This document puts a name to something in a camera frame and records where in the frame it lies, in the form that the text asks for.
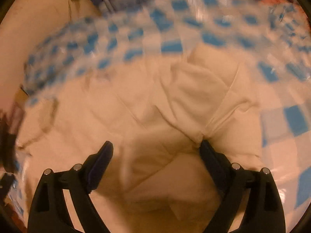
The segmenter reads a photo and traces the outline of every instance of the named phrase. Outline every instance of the metal pin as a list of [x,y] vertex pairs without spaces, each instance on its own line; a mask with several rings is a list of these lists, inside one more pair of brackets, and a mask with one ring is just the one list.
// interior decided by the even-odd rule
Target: metal pin
[[48,168],[43,173],[44,173],[44,175],[49,175],[51,172],[52,172],[52,170]]
[[262,169],[262,171],[263,171],[264,174],[269,174],[270,173],[270,170],[268,168],[266,168],[266,167],[264,167]]
[[240,164],[238,163],[233,163],[231,166],[234,170],[239,170],[241,168]]
[[80,170],[82,168],[82,165],[81,164],[75,164],[74,166],[73,166],[73,169],[75,170],[75,171],[78,171],[78,170]]

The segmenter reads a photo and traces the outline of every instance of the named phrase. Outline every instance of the beige cloth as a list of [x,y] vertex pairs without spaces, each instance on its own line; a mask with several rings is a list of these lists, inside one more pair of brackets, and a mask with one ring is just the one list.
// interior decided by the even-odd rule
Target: beige cloth
[[233,51],[206,45],[69,81],[56,101],[27,109],[19,143],[33,156],[28,198],[44,169],[68,170],[109,140],[114,156],[91,198],[112,233],[202,232],[220,198],[201,141],[244,168],[262,167],[254,92]]

